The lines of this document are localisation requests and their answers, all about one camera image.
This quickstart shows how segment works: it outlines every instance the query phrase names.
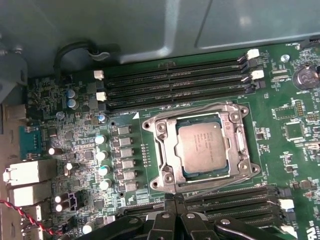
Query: screw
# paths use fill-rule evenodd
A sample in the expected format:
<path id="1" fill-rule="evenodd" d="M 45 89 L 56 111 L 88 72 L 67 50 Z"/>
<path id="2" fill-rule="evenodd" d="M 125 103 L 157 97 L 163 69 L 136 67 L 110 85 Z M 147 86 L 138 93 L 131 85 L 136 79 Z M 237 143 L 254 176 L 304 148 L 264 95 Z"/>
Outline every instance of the screw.
<path id="1" fill-rule="evenodd" d="M 283 63 L 287 63 L 290 60 L 290 56 L 288 54 L 284 54 L 284 55 L 281 56 L 280 60 Z"/>
<path id="2" fill-rule="evenodd" d="M 129 221 L 130 224 L 136 224 L 138 222 L 138 219 L 133 218 Z"/>
<path id="3" fill-rule="evenodd" d="M 221 222 L 223 225 L 228 225 L 228 224 L 230 224 L 230 221 L 229 221 L 228 219 L 222 219 L 220 222 Z"/>
<path id="4" fill-rule="evenodd" d="M 188 214 L 186 215 L 186 217 L 187 217 L 188 219 L 194 219 L 196 216 L 195 216 L 193 213 L 188 213 Z"/>
<path id="5" fill-rule="evenodd" d="M 18 45 L 12 50 L 14 51 L 15 54 L 22 54 L 24 49 L 22 48 L 22 46 Z"/>

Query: integrated circuit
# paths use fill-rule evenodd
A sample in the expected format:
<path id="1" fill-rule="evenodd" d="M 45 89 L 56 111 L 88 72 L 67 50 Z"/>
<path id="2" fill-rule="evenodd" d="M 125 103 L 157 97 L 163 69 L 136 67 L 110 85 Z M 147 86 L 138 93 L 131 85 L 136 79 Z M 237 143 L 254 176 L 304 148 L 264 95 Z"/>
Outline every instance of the integrated circuit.
<path id="1" fill-rule="evenodd" d="M 304 138 L 304 132 L 300 121 L 288 122 L 284 127 L 286 139 L 288 141 L 294 141 Z"/>
<path id="2" fill-rule="evenodd" d="M 96 209 L 101 210 L 105 206 L 105 200 L 99 199 L 93 202 L 93 205 Z"/>
<path id="3" fill-rule="evenodd" d="M 84 152 L 84 158 L 86 160 L 92 159 L 94 157 L 94 153 L 92 151 L 85 151 Z"/>
<path id="4" fill-rule="evenodd" d="M 71 139 L 73 139 L 73 138 L 74 138 L 73 132 L 72 132 L 72 131 L 67 131 L 67 132 L 64 134 L 64 138 L 65 138 L 66 140 L 71 140 Z"/>
<path id="5" fill-rule="evenodd" d="M 224 136 L 217 122 L 180 127 L 175 152 L 187 174 L 207 173 L 227 166 Z"/>

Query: capacitor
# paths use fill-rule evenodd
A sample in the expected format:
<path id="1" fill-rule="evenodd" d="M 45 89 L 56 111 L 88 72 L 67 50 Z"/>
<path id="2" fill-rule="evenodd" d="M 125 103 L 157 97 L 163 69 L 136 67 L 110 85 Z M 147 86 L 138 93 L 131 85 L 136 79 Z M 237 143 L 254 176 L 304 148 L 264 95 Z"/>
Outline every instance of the capacitor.
<path id="1" fill-rule="evenodd" d="M 106 141 L 107 141 L 107 138 L 105 135 L 97 135 L 94 139 L 94 142 L 97 145 L 104 144 Z"/>
<path id="2" fill-rule="evenodd" d="M 78 95 L 76 94 L 76 92 L 75 92 L 74 90 L 68 89 L 68 90 L 66 91 L 66 97 L 67 97 L 68 99 L 77 99 Z"/>
<path id="3" fill-rule="evenodd" d="M 77 162 L 68 162 L 66 165 L 65 165 L 66 169 L 68 169 L 69 171 L 71 171 L 72 169 L 75 170 L 75 169 L 78 169 L 80 167 L 79 163 Z"/>
<path id="4" fill-rule="evenodd" d="M 65 113 L 63 111 L 58 111 L 56 114 L 55 114 L 55 117 L 56 119 L 58 120 L 62 120 L 65 118 Z"/>
<path id="5" fill-rule="evenodd" d="M 58 147 L 51 147 L 48 150 L 49 155 L 61 155 L 64 153 L 64 151 L 62 150 L 62 148 L 58 148 Z"/>
<path id="6" fill-rule="evenodd" d="M 112 181 L 110 179 L 106 179 L 103 180 L 102 182 L 100 182 L 99 187 L 102 191 L 107 190 L 108 188 L 110 188 L 112 186 Z"/>
<path id="7" fill-rule="evenodd" d="M 83 234 L 91 233 L 95 229 L 95 224 L 91 221 L 88 221 L 83 227 L 82 232 Z"/>
<path id="8" fill-rule="evenodd" d="M 107 115 L 104 113 L 99 114 L 98 120 L 100 123 L 105 124 L 107 122 Z"/>
<path id="9" fill-rule="evenodd" d="M 68 200 L 68 199 L 69 199 L 69 193 L 65 192 L 65 193 L 62 193 L 62 194 L 56 196 L 54 198 L 54 201 L 55 201 L 55 203 L 59 204 L 59 203 L 65 201 L 65 200 Z"/>
<path id="10" fill-rule="evenodd" d="M 107 151 L 100 151 L 97 152 L 95 155 L 95 159 L 97 159 L 98 161 L 103 161 L 108 157 L 108 152 Z"/>
<path id="11" fill-rule="evenodd" d="M 63 234 L 62 236 L 60 236 L 58 238 L 58 240 L 71 240 L 71 237 L 68 233 L 66 233 L 66 234 Z"/>
<path id="12" fill-rule="evenodd" d="M 79 107 L 79 102 L 74 100 L 74 99 L 69 99 L 67 102 L 66 102 L 66 105 L 73 109 L 73 110 L 76 110 L 78 107 Z"/>
<path id="13" fill-rule="evenodd" d="M 57 204 L 55 206 L 55 210 L 57 212 L 62 212 L 63 210 L 66 210 L 68 208 L 70 208 L 70 202 L 69 201 L 63 201 L 63 202 L 61 202 L 61 203 L 59 203 L 59 204 Z"/>
<path id="14" fill-rule="evenodd" d="M 109 174 L 110 173 L 110 167 L 107 166 L 107 165 L 104 165 L 104 166 L 101 166 L 99 169 L 98 169 L 98 174 L 101 176 L 101 177 L 104 177 L 105 175 Z"/>

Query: mounting hole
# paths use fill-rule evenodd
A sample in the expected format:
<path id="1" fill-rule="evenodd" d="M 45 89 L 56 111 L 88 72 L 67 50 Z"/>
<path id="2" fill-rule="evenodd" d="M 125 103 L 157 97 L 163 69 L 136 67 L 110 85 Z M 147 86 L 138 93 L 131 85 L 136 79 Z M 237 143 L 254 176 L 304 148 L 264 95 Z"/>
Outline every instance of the mounting hole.
<path id="1" fill-rule="evenodd" d="M 247 108 L 242 108 L 241 109 L 241 113 L 242 114 L 247 114 L 248 113 L 248 109 Z"/>
<path id="2" fill-rule="evenodd" d="M 165 180 L 166 180 L 167 182 L 171 182 L 173 179 L 172 179 L 171 176 L 166 176 L 166 177 L 165 177 Z"/>

